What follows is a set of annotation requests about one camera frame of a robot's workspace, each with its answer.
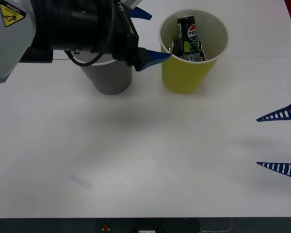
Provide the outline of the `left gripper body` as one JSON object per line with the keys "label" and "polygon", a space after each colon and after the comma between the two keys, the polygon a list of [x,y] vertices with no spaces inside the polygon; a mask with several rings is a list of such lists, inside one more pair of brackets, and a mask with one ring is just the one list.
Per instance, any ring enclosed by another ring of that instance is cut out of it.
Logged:
{"label": "left gripper body", "polygon": [[136,62],[139,36],[128,15],[129,9],[118,0],[114,1],[115,19],[112,39],[112,56],[132,67]]}

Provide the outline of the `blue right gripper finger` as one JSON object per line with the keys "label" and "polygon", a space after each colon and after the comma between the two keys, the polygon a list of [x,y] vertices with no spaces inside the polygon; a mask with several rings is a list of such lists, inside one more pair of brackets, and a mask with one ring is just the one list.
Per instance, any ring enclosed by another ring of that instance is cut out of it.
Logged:
{"label": "blue right gripper finger", "polygon": [[291,104],[257,119],[257,122],[291,120]]}
{"label": "blue right gripper finger", "polygon": [[291,163],[256,162],[256,164],[291,178]]}

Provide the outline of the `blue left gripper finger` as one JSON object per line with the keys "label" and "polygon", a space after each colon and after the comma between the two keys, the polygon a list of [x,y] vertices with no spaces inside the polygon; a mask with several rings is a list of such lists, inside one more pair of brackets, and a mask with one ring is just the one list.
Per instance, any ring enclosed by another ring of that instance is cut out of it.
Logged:
{"label": "blue left gripper finger", "polygon": [[171,54],[138,48],[134,56],[133,66],[139,72],[168,60]]}
{"label": "blue left gripper finger", "polygon": [[149,14],[148,12],[142,10],[139,7],[135,7],[133,9],[129,8],[128,9],[128,15],[130,18],[139,18],[139,19],[145,19],[145,20],[151,20],[152,15]]}

